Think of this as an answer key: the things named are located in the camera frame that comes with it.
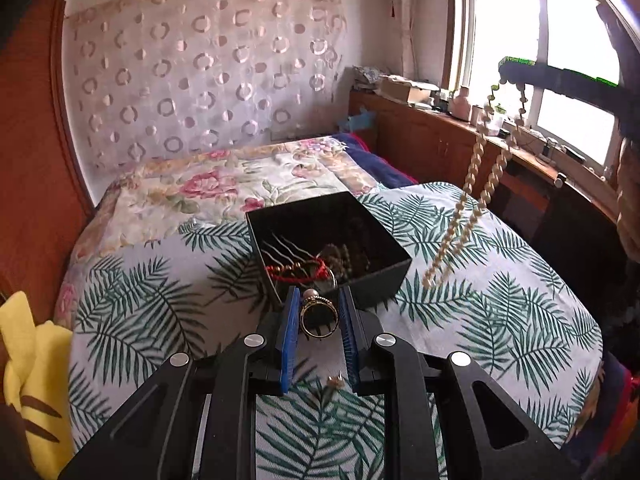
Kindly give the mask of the person's right hand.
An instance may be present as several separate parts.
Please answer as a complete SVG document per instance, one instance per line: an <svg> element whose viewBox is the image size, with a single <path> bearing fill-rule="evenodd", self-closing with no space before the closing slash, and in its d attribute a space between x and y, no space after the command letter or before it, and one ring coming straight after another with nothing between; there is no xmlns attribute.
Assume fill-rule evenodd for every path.
<svg viewBox="0 0 640 480"><path fill-rule="evenodd" d="M616 228L629 259L638 262L640 245L639 149L624 139L617 167Z"/></svg>

